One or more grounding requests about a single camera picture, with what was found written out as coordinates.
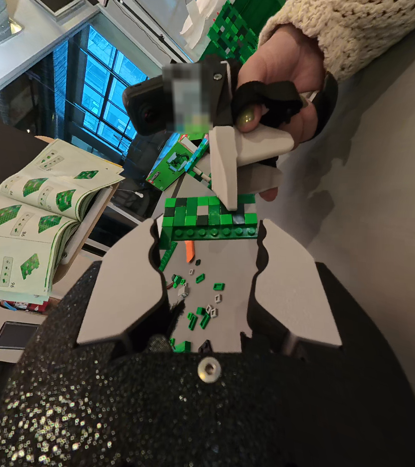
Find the green mosaic lego plate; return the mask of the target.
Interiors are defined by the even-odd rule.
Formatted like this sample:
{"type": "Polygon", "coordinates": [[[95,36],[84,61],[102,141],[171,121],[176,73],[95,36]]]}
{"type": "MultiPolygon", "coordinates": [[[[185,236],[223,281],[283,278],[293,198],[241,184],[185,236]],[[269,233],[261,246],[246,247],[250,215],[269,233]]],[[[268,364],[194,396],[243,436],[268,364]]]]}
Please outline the green mosaic lego plate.
{"type": "Polygon", "coordinates": [[[258,218],[254,194],[241,194],[229,211],[217,196],[167,198],[159,248],[173,242],[255,239],[258,218]]]}

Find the person's right hand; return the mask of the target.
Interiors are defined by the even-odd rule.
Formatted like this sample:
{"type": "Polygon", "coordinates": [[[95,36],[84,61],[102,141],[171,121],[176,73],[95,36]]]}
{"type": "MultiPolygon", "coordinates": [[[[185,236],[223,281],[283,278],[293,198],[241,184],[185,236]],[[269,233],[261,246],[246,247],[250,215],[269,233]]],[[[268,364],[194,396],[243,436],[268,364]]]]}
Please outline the person's right hand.
{"type": "Polygon", "coordinates": [[[325,79],[324,56],[316,39],[305,36],[291,24],[280,26],[273,35],[248,59],[238,75],[238,86],[250,81],[270,84],[291,81],[305,100],[300,113],[289,124],[279,128],[288,132],[296,149],[310,140],[318,124],[317,111],[308,97],[323,87],[325,79]]]}

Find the crumpled white papers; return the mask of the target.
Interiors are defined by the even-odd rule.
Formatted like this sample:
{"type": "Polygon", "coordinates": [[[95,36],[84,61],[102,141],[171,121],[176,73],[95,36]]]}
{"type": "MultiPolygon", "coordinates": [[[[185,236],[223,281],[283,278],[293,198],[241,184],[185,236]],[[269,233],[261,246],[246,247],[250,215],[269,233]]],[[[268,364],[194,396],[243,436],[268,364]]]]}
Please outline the crumpled white papers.
{"type": "Polygon", "coordinates": [[[225,0],[192,0],[187,3],[188,15],[180,35],[190,49],[193,50],[207,36],[225,3],[225,0]]]}

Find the green lego box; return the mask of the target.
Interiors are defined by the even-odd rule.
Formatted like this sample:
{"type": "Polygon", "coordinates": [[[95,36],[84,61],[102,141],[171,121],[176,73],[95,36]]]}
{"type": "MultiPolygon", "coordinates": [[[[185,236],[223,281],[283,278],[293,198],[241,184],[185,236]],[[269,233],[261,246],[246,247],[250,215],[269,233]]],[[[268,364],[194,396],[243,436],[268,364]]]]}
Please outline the green lego box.
{"type": "Polygon", "coordinates": [[[148,174],[146,182],[164,191],[181,175],[188,174],[199,182],[210,184],[210,174],[197,167],[197,163],[208,149],[208,133],[172,134],[148,174]]]}

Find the lego instruction booklet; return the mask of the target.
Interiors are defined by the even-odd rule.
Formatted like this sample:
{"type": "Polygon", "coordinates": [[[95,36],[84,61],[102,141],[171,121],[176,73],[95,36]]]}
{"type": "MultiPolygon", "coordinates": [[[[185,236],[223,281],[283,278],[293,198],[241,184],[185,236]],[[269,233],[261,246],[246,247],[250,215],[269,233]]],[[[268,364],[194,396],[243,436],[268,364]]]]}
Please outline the lego instruction booklet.
{"type": "Polygon", "coordinates": [[[55,139],[0,185],[0,300],[43,303],[66,244],[123,167],[55,139]]]}

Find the long green lego plate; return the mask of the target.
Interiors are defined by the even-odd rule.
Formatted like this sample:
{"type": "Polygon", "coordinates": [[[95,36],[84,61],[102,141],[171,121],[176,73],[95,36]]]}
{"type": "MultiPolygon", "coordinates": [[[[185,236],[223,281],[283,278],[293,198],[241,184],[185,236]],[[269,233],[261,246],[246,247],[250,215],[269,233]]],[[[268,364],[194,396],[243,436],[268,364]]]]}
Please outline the long green lego plate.
{"type": "Polygon", "coordinates": [[[172,254],[174,253],[177,247],[177,244],[178,244],[177,242],[172,241],[170,247],[165,251],[164,255],[162,256],[160,260],[160,266],[159,266],[159,270],[161,272],[164,272],[165,267],[167,266],[172,254]]]}

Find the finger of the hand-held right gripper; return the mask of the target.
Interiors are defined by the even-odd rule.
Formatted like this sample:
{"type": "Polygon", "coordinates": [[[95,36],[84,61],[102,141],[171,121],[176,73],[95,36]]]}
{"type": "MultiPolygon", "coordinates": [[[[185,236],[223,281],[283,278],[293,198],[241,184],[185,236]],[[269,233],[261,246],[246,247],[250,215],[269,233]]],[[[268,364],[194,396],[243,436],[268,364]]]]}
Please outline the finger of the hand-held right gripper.
{"type": "Polygon", "coordinates": [[[209,132],[211,190],[229,211],[237,209],[237,149],[231,126],[209,132]]]}

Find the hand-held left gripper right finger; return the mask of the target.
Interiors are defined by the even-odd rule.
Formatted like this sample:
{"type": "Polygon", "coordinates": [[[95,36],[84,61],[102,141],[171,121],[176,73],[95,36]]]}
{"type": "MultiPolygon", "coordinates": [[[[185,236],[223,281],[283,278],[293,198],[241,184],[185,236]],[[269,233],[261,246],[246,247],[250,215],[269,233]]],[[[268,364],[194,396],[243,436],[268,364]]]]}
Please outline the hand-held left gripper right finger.
{"type": "Polygon", "coordinates": [[[300,342],[340,347],[313,257],[270,219],[260,222],[257,245],[247,308],[253,336],[266,338],[273,353],[293,353],[300,342]]]}

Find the large window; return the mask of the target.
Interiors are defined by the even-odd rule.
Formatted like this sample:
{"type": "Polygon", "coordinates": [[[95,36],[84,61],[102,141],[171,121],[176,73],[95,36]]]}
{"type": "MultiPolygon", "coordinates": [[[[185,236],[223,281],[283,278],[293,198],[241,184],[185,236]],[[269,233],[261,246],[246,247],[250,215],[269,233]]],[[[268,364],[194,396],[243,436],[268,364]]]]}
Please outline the large window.
{"type": "Polygon", "coordinates": [[[121,164],[137,136],[122,93],[147,76],[92,25],[59,45],[52,58],[58,137],[121,164]]]}

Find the lego pieces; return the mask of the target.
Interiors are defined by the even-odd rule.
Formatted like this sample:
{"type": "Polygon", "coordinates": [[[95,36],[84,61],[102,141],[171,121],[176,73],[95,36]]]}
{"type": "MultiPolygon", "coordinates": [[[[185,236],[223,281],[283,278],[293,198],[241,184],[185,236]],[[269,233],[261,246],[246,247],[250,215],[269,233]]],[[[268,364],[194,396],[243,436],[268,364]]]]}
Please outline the lego pieces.
{"type": "Polygon", "coordinates": [[[182,305],[183,310],[171,331],[169,343],[174,353],[209,353],[213,339],[207,336],[206,329],[219,315],[226,283],[212,278],[200,258],[194,257],[187,266],[185,276],[172,275],[175,305],[182,305]]]}

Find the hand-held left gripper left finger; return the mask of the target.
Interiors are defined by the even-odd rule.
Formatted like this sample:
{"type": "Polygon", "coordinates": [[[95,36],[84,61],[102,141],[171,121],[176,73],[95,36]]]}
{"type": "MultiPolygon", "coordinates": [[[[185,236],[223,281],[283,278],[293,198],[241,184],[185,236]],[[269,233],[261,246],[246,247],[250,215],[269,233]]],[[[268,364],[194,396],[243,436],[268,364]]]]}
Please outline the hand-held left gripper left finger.
{"type": "Polygon", "coordinates": [[[158,226],[147,219],[103,257],[78,332],[79,346],[121,341],[142,351],[168,327],[168,294],[159,270],[158,226]]]}

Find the lego creeper figure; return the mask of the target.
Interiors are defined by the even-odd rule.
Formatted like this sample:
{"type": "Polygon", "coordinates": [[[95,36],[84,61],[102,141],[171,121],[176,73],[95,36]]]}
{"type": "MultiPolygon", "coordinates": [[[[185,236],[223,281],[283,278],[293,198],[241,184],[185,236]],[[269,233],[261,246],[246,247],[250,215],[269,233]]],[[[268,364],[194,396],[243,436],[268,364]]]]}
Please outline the lego creeper figure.
{"type": "Polygon", "coordinates": [[[218,15],[208,31],[210,45],[224,59],[244,64],[257,50],[258,37],[239,15],[218,15]]]}

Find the white book stand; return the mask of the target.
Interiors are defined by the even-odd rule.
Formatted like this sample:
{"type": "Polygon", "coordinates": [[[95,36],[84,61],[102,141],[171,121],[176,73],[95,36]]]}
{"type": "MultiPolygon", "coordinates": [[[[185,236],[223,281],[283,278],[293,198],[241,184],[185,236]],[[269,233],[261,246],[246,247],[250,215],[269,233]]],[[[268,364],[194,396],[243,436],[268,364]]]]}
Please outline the white book stand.
{"type": "Polygon", "coordinates": [[[28,168],[30,179],[44,179],[38,190],[24,196],[45,215],[71,221],[54,240],[48,270],[48,290],[63,278],[88,239],[111,196],[123,180],[123,167],[61,139],[36,136],[47,146],[28,168]]]}

